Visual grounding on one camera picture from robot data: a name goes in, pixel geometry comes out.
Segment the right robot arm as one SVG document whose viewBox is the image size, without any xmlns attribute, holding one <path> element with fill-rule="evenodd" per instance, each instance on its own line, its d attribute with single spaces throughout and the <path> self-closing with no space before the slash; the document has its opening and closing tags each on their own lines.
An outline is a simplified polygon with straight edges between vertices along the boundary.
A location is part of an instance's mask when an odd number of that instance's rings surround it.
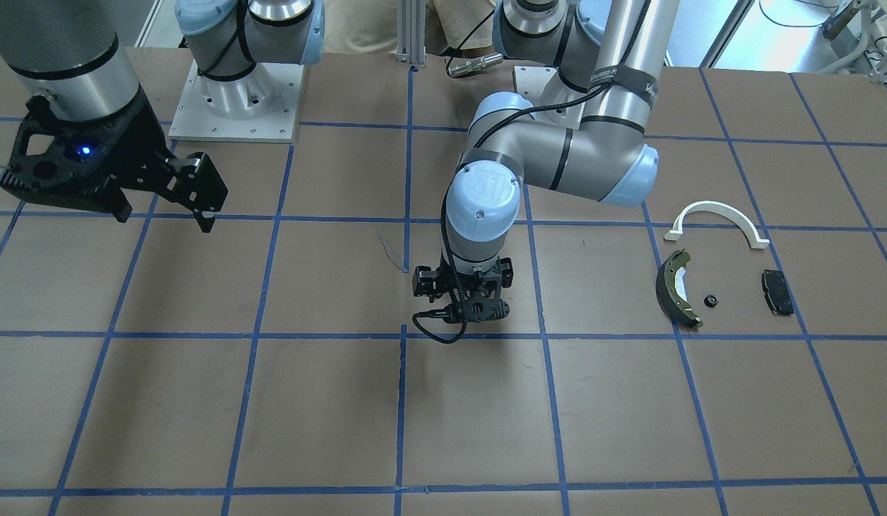
<svg viewBox="0 0 887 516">
<path fill-rule="evenodd" d="M 289 143 L 303 68 L 321 59 L 321 1 L 179 1 L 193 52 L 172 138 Z M 0 1 L 0 55 L 26 86 L 0 187 L 37 205 L 132 212 L 125 190 L 184 206 L 211 231 L 227 185 L 201 151 L 168 147 L 148 96 L 98 1 Z"/>
</svg>

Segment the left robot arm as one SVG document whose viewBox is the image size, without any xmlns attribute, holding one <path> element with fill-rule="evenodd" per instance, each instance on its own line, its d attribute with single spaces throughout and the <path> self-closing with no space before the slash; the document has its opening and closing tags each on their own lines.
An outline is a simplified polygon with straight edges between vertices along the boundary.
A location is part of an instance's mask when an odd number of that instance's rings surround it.
<svg viewBox="0 0 887 516">
<path fill-rule="evenodd" d="M 523 186 L 616 206 L 653 188 L 658 153 L 644 141 L 678 9 L 676 1 L 614 1 L 604 29 L 584 1 L 501 1 L 493 46 L 554 69 L 538 102 L 494 92 L 470 122 L 441 203 L 441 259 L 414 271 L 414 296 L 448 296 L 414 314 L 466 325 L 501 320 L 513 268 L 501 255 Z"/>
</svg>

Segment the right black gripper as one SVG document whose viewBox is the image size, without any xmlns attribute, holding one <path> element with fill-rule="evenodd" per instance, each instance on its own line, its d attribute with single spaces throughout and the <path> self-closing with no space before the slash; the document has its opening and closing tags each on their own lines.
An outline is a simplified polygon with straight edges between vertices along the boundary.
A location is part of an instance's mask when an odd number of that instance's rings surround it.
<svg viewBox="0 0 887 516">
<path fill-rule="evenodd" d="M 112 214 L 132 213 L 125 189 L 148 191 L 180 204 L 210 233 L 228 189 L 210 157 L 184 159 L 168 148 L 142 90 L 99 120 L 60 120 L 44 95 L 27 101 L 0 187 L 28 203 Z"/>
</svg>

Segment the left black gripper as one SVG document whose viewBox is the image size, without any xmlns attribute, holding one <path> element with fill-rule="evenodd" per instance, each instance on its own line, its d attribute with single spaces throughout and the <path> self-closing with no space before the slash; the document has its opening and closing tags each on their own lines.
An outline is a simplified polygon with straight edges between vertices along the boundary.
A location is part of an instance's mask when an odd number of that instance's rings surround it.
<svg viewBox="0 0 887 516">
<path fill-rule="evenodd" d="M 501 290 L 512 285 L 514 271 L 509 258 L 501 258 L 485 273 L 456 273 L 444 258 L 436 269 L 417 267 L 412 277 L 415 297 L 431 302 L 446 294 L 449 306 L 418 312 L 418 317 L 441 319 L 444 323 L 483 323 L 508 317 L 510 307 L 501 298 Z"/>
</svg>

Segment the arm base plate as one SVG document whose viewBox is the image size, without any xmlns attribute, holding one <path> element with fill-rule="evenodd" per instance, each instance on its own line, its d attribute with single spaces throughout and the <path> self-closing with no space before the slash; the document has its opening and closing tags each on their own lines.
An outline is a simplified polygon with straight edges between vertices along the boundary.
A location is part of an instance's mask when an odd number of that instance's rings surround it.
<svg viewBox="0 0 887 516">
<path fill-rule="evenodd" d="M 246 77 L 218 82 L 200 77 L 193 63 L 169 137 L 211 143 L 292 143 L 305 70 L 293 63 L 257 63 Z"/>
<path fill-rule="evenodd" d="M 561 81 L 559 70 L 554 67 L 514 67 L 515 91 L 528 99 L 533 105 L 558 105 L 584 97 L 585 92 L 577 92 L 568 88 Z M 574 107 L 542 111 L 533 114 L 537 121 L 547 122 L 577 130 L 583 118 L 584 104 Z"/>
</svg>

